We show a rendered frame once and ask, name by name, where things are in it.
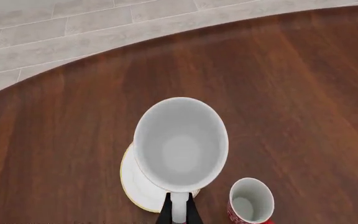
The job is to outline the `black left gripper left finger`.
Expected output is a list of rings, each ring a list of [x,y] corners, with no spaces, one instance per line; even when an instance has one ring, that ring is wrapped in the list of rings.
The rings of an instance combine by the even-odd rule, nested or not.
[[[155,224],[172,224],[172,201],[171,193],[166,193],[163,207]]]

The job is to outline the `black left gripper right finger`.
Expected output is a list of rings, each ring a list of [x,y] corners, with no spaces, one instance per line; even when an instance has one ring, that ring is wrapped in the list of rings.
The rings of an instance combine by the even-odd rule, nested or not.
[[[186,222],[185,224],[203,224],[201,216],[199,215],[192,193],[188,194],[188,201],[186,202]]]

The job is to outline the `red patterned mug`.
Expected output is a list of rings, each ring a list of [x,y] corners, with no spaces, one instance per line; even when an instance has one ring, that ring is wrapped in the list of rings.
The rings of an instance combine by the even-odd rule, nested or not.
[[[272,192],[258,179],[237,180],[229,191],[227,215],[232,224],[274,224],[274,208]]]

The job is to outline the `white plate with gold rim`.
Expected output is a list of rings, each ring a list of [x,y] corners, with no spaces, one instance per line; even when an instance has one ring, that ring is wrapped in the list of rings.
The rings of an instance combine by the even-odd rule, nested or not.
[[[148,212],[159,213],[161,211],[167,191],[153,184],[140,171],[132,144],[123,155],[120,180],[125,194],[134,205]]]

